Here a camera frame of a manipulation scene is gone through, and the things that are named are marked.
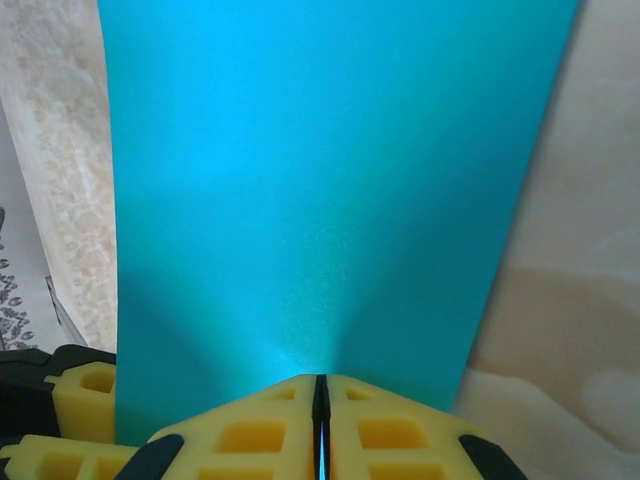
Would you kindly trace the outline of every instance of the beige marble surface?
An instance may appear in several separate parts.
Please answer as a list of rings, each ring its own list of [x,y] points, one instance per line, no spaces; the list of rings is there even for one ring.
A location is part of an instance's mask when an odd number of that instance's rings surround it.
[[[115,348],[115,240],[102,37],[87,0],[0,0],[0,96],[60,300]]]
[[[0,95],[51,270],[113,348],[95,5],[1,0]],[[640,2],[590,0],[458,402],[532,479],[640,478]]]

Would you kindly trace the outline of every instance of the blue plastic sheet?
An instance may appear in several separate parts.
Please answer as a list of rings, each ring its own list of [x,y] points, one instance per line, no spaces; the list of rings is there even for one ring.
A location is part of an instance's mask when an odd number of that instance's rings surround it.
[[[451,406],[577,0],[100,0],[117,427],[304,372]]]

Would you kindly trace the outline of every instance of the clamp jaw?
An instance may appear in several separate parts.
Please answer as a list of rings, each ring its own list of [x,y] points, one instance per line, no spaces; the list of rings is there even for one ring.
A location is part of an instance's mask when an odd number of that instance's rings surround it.
[[[340,375],[301,375],[114,445],[115,355],[0,353],[0,480],[522,480],[477,427]]]

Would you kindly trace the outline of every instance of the black plastic part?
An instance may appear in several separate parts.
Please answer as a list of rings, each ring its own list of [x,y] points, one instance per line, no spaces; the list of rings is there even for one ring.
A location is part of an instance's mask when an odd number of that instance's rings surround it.
[[[112,353],[64,345],[53,355],[41,350],[0,352],[0,438],[17,435],[60,436],[48,375],[92,362],[114,364]]]
[[[22,436],[12,438],[0,438],[0,450],[9,445],[17,445],[22,441]],[[10,458],[0,458],[0,480],[9,480],[9,476],[5,469],[9,463]]]
[[[313,459],[316,480],[329,480],[330,472],[330,423],[331,404],[329,401],[329,383],[326,375],[316,377],[316,388],[313,394]],[[320,478],[321,451],[324,449],[324,479]]]
[[[459,441],[484,480],[527,480],[514,461],[495,443],[475,435],[463,435]]]
[[[184,439],[174,434],[147,443],[131,457],[114,480],[160,480],[183,445]]]

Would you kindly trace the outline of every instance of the yellow foam block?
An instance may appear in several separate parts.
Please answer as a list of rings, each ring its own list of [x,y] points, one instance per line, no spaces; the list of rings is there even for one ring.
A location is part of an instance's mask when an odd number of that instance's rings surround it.
[[[185,441],[163,480],[312,480],[316,376],[302,375],[165,428]]]
[[[115,365],[93,362],[45,381],[55,385],[53,403],[62,437],[114,443]]]
[[[0,450],[0,458],[9,458],[9,480],[112,480],[135,452],[134,447],[26,435]]]
[[[328,388],[331,480],[483,480],[458,440],[478,428],[353,378]]]

